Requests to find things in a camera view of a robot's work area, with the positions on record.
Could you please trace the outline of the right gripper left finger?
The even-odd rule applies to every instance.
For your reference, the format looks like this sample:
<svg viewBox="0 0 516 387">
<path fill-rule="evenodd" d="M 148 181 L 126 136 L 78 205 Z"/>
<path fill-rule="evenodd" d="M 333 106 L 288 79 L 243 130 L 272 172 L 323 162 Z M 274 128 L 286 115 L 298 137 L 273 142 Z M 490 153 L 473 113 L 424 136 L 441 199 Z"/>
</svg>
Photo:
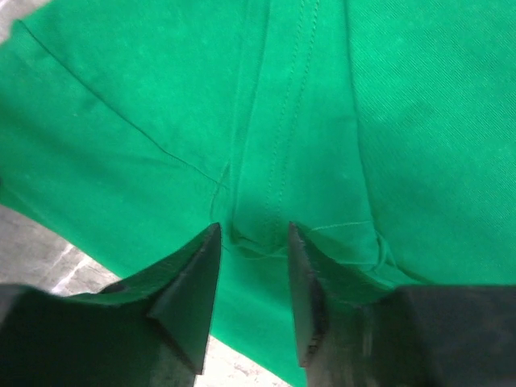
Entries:
<svg viewBox="0 0 516 387">
<path fill-rule="evenodd" d="M 221 260 L 214 223 L 98 293 L 1 287 L 4 386 L 191 386 L 202 373 Z"/>
</svg>

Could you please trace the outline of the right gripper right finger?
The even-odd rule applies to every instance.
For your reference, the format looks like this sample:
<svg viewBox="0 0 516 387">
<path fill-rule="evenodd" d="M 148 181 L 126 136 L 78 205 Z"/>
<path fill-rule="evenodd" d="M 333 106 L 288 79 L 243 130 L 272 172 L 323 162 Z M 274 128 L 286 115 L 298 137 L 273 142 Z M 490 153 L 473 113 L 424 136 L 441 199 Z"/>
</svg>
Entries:
<svg viewBox="0 0 516 387">
<path fill-rule="evenodd" d="M 373 283 L 325 255 L 295 224 L 289 287 L 309 386 L 512 386 L 512 285 Z"/>
</svg>

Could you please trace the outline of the green t shirt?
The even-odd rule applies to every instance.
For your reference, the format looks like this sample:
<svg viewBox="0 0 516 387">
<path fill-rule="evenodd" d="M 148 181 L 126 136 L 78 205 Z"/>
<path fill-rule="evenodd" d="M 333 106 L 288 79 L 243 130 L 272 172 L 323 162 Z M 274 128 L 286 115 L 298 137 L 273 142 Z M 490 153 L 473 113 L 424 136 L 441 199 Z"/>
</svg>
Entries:
<svg viewBox="0 0 516 387">
<path fill-rule="evenodd" d="M 512 1 L 53 1 L 1 202 L 125 277 L 223 228 L 214 336 L 302 386 L 290 223 L 385 288 L 515 282 Z"/>
</svg>

